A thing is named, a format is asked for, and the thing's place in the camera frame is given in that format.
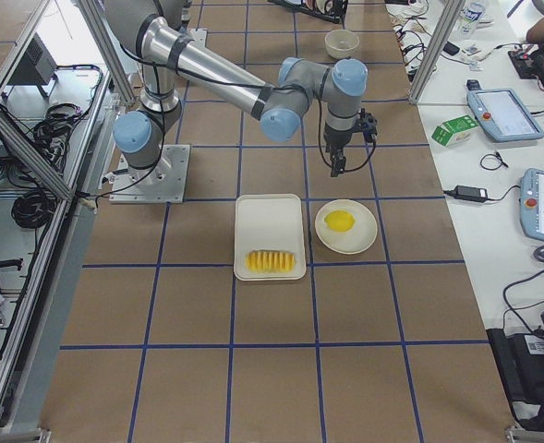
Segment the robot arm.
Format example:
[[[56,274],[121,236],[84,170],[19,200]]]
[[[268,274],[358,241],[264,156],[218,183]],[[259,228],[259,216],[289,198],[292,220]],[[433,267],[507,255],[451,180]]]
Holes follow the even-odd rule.
[[[324,66],[288,57],[276,85],[252,75],[181,31],[182,1],[107,1],[104,13],[123,48],[140,62],[162,68],[209,90],[250,114],[261,132],[286,142],[300,128],[313,102],[327,108],[323,127],[325,163],[336,177],[348,173],[345,146],[355,133],[375,144],[376,121],[361,106],[368,69],[356,59]]]

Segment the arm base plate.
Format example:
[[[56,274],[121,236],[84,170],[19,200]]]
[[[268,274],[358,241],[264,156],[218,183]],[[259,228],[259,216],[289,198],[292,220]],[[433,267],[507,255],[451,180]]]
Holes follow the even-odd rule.
[[[182,203],[184,198],[190,145],[157,146],[154,153],[123,152],[109,199],[115,204]]]
[[[199,47],[205,47],[208,37],[208,31],[201,28],[187,29],[187,35],[192,38]]]

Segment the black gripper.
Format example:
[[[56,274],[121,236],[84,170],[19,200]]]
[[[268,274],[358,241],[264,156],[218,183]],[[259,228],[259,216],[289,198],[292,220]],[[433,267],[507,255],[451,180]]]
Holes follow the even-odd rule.
[[[338,177],[345,173],[346,157],[344,149],[356,133],[358,133],[356,127],[338,130],[329,124],[324,125],[323,139],[326,143],[325,151],[330,154],[331,158],[331,177]]]

